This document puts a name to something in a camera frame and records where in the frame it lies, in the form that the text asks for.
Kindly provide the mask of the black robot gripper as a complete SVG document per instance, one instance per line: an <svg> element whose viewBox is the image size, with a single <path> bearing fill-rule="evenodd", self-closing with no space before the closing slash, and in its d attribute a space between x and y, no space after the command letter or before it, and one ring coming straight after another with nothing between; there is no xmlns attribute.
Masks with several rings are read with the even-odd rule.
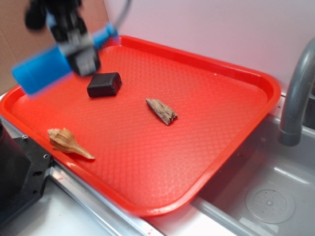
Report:
<svg viewBox="0 0 315 236"><path fill-rule="evenodd" d="M98 50L78 12L80 0L31 0L25 11L25 25L30 30L47 26L73 72L89 76L100 68Z"/></svg>

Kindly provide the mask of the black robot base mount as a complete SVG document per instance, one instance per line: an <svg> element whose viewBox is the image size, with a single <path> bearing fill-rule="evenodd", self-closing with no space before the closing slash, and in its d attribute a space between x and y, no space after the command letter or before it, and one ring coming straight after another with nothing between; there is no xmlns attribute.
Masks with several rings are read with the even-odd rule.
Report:
<svg viewBox="0 0 315 236"><path fill-rule="evenodd" d="M52 157L28 136L12 138L0 125L0 227L43 195Z"/></svg>

